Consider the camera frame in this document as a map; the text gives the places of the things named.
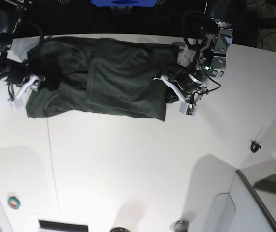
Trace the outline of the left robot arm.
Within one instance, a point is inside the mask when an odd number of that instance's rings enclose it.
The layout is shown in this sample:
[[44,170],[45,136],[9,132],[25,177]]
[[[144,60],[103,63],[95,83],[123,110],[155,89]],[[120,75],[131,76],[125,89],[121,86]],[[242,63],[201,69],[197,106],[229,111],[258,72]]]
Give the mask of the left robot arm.
[[203,10],[182,14],[182,36],[187,49],[195,53],[187,67],[179,66],[170,81],[181,93],[204,95],[207,81],[222,77],[227,50],[233,41],[233,27],[242,23],[244,0],[208,0]]

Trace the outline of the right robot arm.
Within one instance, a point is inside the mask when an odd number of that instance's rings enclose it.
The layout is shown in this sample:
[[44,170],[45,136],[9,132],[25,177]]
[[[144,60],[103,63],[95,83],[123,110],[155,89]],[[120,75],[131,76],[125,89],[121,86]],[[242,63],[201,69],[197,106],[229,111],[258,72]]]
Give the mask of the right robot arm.
[[[41,28],[32,21],[23,20],[22,16],[27,8],[32,5],[32,0],[0,0],[0,80],[8,85],[31,88],[35,91],[39,89],[45,77],[34,74],[29,65],[40,51],[44,34]],[[35,47],[34,54],[23,62],[8,59],[8,51],[12,47],[14,33],[21,24],[33,26],[39,34],[39,42]]]

